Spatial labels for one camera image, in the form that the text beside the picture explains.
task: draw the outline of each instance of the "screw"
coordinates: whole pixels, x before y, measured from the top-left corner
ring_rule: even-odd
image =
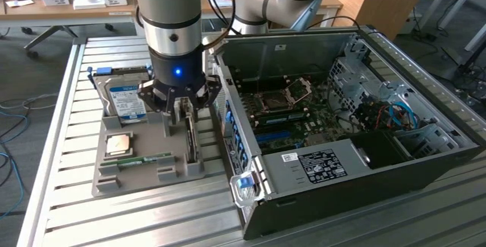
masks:
[[[179,35],[171,34],[168,39],[169,39],[169,41],[176,42],[179,40]]]

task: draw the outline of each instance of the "green circuit board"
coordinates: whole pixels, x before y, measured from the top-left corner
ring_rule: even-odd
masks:
[[[311,83],[311,93],[294,106],[290,106],[291,104],[280,95],[284,94],[283,89],[260,93],[240,93],[263,154],[332,142],[354,131],[352,128],[342,128],[338,123],[335,113],[327,104],[326,82],[319,81],[318,84],[308,82]],[[292,87],[292,94],[298,94],[298,96],[306,94],[306,90],[302,89]]]

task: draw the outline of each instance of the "blue hard drive label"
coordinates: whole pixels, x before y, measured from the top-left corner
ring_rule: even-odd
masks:
[[[320,183],[347,175],[332,149],[299,155],[299,161],[311,183]]]
[[[123,86],[109,88],[113,106],[119,117],[131,120],[145,116],[145,105],[136,94],[137,86]]]

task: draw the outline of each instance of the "motherboard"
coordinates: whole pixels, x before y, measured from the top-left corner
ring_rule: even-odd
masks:
[[[248,81],[239,95],[261,154],[336,141],[352,132],[343,128],[328,105],[330,86],[324,77],[283,76],[268,81]]]

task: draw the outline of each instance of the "hard drive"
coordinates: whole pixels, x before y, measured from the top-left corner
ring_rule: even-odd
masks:
[[[105,116],[117,116],[121,124],[147,119],[147,106],[136,94],[139,83],[149,80],[145,67],[99,68],[96,73],[89,73],[89,79],[100,95]]]

